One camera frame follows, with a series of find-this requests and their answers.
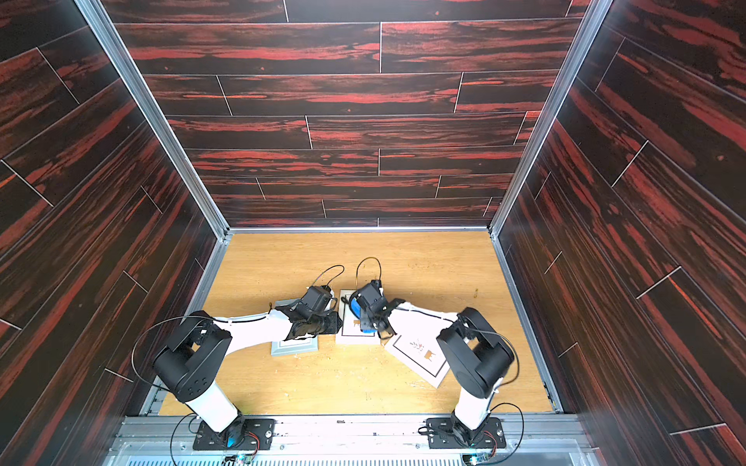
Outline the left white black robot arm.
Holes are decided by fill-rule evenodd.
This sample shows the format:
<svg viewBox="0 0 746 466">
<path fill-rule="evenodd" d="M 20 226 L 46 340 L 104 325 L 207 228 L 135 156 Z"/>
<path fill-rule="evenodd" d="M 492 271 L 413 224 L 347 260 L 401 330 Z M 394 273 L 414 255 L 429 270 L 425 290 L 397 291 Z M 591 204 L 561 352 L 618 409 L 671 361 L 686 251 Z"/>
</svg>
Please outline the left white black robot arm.
<svg viewBox="0 0 746 466">
<path fill-rule="evenodd" d="M 212 318 L 198 311 L 183 318 L 155 357 L 153 368 L 176 399 L 232 448 L 243 437 L 244 417 L 216 382 L 225 357 L 265 343 L 333 335 L 342 324 L 334 311 L 309 318 L 293 310 L 243 318 Z"/>
</svg>

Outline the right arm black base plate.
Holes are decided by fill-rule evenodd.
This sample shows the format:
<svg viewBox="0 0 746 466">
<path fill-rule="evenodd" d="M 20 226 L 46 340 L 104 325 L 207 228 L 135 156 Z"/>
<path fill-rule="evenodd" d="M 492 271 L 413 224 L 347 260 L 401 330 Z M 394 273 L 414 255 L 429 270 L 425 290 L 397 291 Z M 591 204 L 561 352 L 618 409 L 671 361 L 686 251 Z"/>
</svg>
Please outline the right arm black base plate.
<svg viewBox="0 0 746 466">
<path fill-rule="evenodd" d="M 501 421 L 487 417 L 476 429 L 470 429 L 455 417 L 430 417 L 418 428 L 432 450 L 506 448 Z"/>
</svg>

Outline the light blue picture frame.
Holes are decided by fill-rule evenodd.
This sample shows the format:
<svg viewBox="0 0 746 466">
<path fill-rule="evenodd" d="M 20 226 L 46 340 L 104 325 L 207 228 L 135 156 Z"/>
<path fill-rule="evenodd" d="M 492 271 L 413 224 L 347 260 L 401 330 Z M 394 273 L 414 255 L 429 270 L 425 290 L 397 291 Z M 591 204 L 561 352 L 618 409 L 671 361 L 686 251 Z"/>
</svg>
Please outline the light blue picture frame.
<svg viewBox="0 0 746 466">
<path fill-rule="evenodd" d="M 319 350 L 319 339 L 317 336 L 304 337 L 299 340 L 273 342 L 271 355 L 273 357 L 284 355 L 299 355 L 299 353 L 314 353 Z"/>
</svg>

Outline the cream white picture frame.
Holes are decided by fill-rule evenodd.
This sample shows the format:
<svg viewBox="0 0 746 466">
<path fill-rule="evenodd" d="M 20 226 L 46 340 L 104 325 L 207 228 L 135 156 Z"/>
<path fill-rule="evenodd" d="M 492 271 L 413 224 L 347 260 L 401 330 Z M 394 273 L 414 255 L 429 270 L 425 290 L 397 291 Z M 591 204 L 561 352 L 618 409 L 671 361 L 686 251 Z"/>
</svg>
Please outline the cream white picture frame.
<svg viewBox="0 0 746 466">
<path fill-rule="evenodd" d="M 386 343 L 385 349 L 431 386 L 438 388 L 450 367 L 436 337 L 450 325 L 447 320 L 419 314 L 404 318 L 392 324 L 396 335 Z"/>
</svg>

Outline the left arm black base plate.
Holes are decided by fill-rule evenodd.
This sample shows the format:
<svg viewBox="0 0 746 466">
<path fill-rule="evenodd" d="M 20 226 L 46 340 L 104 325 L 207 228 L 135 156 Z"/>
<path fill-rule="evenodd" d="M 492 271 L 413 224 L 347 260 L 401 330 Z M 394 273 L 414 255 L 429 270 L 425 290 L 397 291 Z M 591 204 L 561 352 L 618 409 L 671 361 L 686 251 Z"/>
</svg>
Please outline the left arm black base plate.
<svg viewBox="0 0 746 466">
<path fill-rule="evenodd" d="M 274 437 L 275 419 L 242 419 L 242 421 L 241 426 L 238 421 L 235 421 L 221 432 L 212 430 L 205 421 L 202 421 L 192 448 L 197 452 L 269 450 Z"/>
</svg>

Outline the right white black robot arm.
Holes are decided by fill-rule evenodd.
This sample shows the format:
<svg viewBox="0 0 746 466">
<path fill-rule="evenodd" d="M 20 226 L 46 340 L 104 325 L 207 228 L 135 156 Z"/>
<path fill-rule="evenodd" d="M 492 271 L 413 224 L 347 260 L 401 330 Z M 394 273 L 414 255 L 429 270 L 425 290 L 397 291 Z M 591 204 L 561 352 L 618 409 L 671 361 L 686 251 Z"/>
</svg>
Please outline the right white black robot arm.
<svg viewBox="0 0 746 466">
<path fill-rule="evenodd" d="M 455 435 L 472 443 L 485 428 L 490 405 L 516 360 L 514 349 L 475 309 L 442 313 L 400 299 L 368 299 L 355 292 L 344 300 L 365 332 L 374 331 L 385 349 L 438 388 L 452 373 L 460 398 L 451 421 Z"/>
</svg>

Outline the blue microfiber cloth black trim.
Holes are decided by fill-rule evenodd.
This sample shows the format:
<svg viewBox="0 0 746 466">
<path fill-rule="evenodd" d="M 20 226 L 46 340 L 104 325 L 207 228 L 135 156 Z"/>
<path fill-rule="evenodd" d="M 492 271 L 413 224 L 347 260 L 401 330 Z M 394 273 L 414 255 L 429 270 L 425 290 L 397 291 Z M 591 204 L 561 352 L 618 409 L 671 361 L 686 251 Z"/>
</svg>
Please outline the blue microfiber cloth black trim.
<svg viewBox="0 0 746 466">
<path fill-rule="evenodd" d="M 361 332 L 375 333 L 376 329 L 373 323 L 375 311 L 368 300 L 356 291 L 349 298 L 349 305 L 352 314 L 355 316 L 355 323 L 361 329 Z"/>
</svg>

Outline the white picture frame black border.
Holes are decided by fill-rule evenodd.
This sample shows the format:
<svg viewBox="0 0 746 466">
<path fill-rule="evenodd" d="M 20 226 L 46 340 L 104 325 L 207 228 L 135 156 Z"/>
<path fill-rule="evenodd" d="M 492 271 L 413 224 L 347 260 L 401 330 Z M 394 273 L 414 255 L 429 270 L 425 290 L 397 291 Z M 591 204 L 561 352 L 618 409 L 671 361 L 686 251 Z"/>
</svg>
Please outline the white picture frame black border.
<svg viewBox="0 0 746 466">
<path fill-rule="evenodd" d="M 342 290 L 340 293 L 339 316 L 343 320 L 341 330 L 335 335 L 337 345 L 379 345 L 380 338 L 375 330 L 364 332 L 361 330 L 361 322 L 355 316 L 348 304 L 343 302 L 354 292 L 351 289 Z"/>
</svg>

